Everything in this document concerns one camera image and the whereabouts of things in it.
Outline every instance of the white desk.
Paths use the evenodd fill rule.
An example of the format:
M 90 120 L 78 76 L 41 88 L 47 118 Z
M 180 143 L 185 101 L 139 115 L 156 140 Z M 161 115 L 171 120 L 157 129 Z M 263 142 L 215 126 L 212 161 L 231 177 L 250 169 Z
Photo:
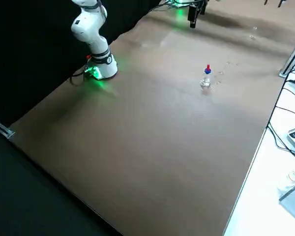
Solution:
M 286 83 L 284 87 L 295 93 L 294 84 Z M 277 106 L 295 112 L 295 96 L 282 90 Z M 287 132 L 295 128 L 295 114 L 275 108 L 270 122 L 284 143 L 295 150 L 286 138 Z M 224 236 L 295 236 L 295 218 L 279 204 L 278 191 L 283 178 L 291 171 L 295 171 L 295 157 L 278 149 L 273 135 L 266 129 Z

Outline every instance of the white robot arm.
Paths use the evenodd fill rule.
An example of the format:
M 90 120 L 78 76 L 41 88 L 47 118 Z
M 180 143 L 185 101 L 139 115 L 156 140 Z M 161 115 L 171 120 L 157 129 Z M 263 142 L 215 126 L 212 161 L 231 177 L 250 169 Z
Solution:
M 88 59 L 86 72 L 96 79 L 110 78 L 117 73 L 117 63 L 110 52 L 107 40 L 99 35 L 106 21 L 107 11 L 100 0 L 72 0 L 81 8 L 71 30 L 75 37 L 88 44 L 92 57 Z

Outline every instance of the black backdrop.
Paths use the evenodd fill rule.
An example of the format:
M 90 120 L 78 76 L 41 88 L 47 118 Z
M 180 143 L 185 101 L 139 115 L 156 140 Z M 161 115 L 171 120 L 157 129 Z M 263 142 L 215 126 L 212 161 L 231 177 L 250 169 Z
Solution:
M 102 0 L 109 44 L 160 0 Z M 71 24 L 80 9 L 71 0 L 0 1 L 0 122 L 9 126 L 85 63 L 87 46 Z

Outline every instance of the green light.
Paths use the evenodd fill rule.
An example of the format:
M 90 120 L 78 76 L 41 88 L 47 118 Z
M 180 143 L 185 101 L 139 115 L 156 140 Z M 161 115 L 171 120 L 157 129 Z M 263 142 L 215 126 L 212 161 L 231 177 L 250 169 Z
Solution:
M 182 7 L 182 6 L 186 6 L 186 4 L 183 3 L 183 0 L 176 0 L 175 1 L 171 1 L 172 4 L 175 6 L 175 7 Z
M 89 71 L 91 71 L 93 69 L 93 67 L 89 67 L 89 68 L 87 68 L 84 72 L 86 73 L 86 72 L 89 72 Z
M 102 74 L 100 73 L 99 69 L 97 66 L 90 66 L 87 68 L 85 73 L 89 72 L 92 76 L 94 76 L 96 79 L 101 79 L 103 78 Z
M 177 20 L 177 21 L 185 20 L 183 9 L 178 9 L 178 10 L 176 11 L 176 20 Z
M 93 67 L 93 76 L 97 79 L 103 78 L 102 74 L 100 73 L 98 67 L 94 66 Z

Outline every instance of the small bottle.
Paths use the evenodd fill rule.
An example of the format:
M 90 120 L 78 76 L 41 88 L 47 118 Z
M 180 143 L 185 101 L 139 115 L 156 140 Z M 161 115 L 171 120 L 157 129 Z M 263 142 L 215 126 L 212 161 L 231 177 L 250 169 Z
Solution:
M 205 76 L 202 80 L 200 80 L 200 85 L 201 87 L 209 87 L 211 85 L 211 69 L 210 69 L 210 65 L 206 66 L 205 69 Z

